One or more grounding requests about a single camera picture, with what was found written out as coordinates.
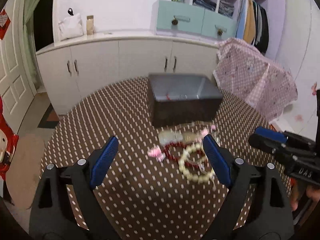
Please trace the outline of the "person's right hand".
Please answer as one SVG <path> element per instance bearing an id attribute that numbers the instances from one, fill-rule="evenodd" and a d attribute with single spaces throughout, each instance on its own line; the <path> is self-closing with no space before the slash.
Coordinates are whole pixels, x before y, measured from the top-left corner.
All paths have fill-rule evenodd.
<path id="1" fill-rule="evenodd" d="M 290 195 L 290 205 L 292 211 L 296 211 L 298 208 L 298 202 L 301 196 L 306 193 L 307 197 L 312 199 L 314 202 L 318 202 L 320 199 L 319 186 L 315 185 L 304 185 L 301 181 L 296 182 L 293 185 Z"/>

